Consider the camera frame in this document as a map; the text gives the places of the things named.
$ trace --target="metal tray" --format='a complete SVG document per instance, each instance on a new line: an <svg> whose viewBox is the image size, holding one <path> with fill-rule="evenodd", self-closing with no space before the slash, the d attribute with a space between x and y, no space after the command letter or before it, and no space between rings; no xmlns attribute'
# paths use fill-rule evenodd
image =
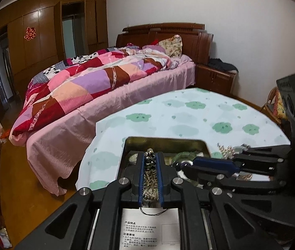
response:
<svg viewBox="0 0 295 250"><path fill-rule="evenodd" d="M117 178L124 175L125 168L129 165L129 157L139 151L147 151L152 148L154 152L163 152L165 163L168 165L169 158L173 158L180 152L203 152L204 156L210 157L207 144L202 140L173 139L156 137L128 137L122 151L119 172Z"/></svg>

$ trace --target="patchwork quilt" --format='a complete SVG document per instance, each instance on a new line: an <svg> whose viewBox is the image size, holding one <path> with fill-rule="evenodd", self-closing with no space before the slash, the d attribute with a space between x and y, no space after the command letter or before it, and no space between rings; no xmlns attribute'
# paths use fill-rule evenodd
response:
<svg viewBox="0 0 295 250"><path fill-rule="evenodd" d="M162 52L128 47L66 62L72 65L58 63L42 72L49 81L33 78L12 135L38 130L119 86L177 66Z"/></svg>

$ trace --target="wooden floor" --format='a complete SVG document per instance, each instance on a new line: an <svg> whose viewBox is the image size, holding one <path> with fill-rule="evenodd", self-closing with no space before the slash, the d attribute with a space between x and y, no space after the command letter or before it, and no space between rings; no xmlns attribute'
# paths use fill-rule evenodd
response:
<svg viewBox="0 0 295 250"><path fill-rule="evenodd" d="M20 111L19 104L8 110L2 121L4 129L12 127ZM0 200L13 246L74 193L74 189L59 197L49 193L29 167L26 147L15 147L9 141L3 144L0 157Z"/></svg>

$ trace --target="round table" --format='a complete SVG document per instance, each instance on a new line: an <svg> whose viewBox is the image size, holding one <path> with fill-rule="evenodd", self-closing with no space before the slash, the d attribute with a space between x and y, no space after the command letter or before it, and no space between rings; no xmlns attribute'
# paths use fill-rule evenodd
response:
<svg viewBox="0 0 295 250"><path fill-rule="evenodd" d="M290 144L274 122L242 102L197 88L172 91L97 122L76 188L96 190L115 180L129 136L203 140L214 158L222 157L217 143L225 147Z"/></svg>

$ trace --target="purple pillow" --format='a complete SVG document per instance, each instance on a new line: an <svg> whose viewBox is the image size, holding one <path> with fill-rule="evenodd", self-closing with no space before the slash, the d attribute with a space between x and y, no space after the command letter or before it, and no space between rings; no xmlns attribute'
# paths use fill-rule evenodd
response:
<svg viewBox="0 0 295 250"><path fill-rule="evenodd" d="M147 48L152 49L152 50L156 50L156 51L160 51L160 52L166 54L165 49L161 46L158 46L158 45L145 45L145 46L143 46L142 50L147 49Z"/></svg>

